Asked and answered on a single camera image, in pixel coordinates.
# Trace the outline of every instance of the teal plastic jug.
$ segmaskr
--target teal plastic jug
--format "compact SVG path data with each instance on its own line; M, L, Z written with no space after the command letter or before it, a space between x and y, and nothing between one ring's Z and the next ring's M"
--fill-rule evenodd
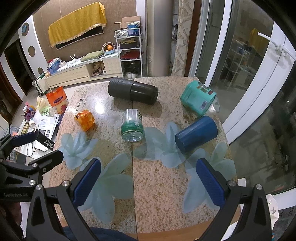
M198 80L194 80L186 86L180 99L185 107L190 108L198 117L201 117L206 113L215 96L216 92Z

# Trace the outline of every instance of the blue cylinder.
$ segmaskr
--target blue cylinder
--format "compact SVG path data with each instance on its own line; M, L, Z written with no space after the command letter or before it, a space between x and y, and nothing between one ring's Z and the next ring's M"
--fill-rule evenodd
M185 153L216 138L218 129L209 116L203 116L192 125L175 135L175 142L181 152Z

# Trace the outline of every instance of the white shelf rack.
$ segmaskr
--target white shelf rack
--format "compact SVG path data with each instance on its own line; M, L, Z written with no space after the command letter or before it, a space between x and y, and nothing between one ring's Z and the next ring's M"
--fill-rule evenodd
M134 30L134 29L137 29L138 32L140 33L138 36L127 36L127 37L117 37L117 34L120 32L120 31L124 31L124 30ZM115 31L115 39L116 39L116 45L117 45L117 49L119 49L119 61L120 63L122 64L122 62L126 62L126 61L140 61L141 62L141 77L143 77L143 54L142 54L142 44L141 44L141 36L142 36L142 33L141 32L141 29L140 28L129 28L129 29L123 29L123 30L116 30ZM139 47L136 47L136 48L129 48L129 49L122 49L120 48L120 40L121 39L127 39L127 38L139 38ZM121 60L120 58L120 55L121 53L123 52L123 54L126 52L126 51L131 51L131 50L138 50L140 52L140 58L138 59L124 59L124 60Z

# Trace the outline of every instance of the black thermos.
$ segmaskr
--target black thermos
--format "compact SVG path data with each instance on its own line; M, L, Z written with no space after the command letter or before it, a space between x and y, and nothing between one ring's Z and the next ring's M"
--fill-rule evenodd
M158 89L153 85L143 84L135 80L114 77L109 82L108 93L121 99L154 105L158 96Z

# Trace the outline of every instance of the white door handle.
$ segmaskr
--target white door handle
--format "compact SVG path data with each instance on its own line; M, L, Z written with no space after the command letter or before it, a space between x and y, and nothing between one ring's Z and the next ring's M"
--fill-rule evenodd
M262 33L258 33L259 36L269 40L270 42L272 42L274 44L274 46L276 47L276 51L278 51L281 47L281 44L278 44L277 42L275 42L271 37L266 36L265 34Z
M287 55L287 53L296 61L296 56L290 52L286 47L282 46L282 49L284 53Z

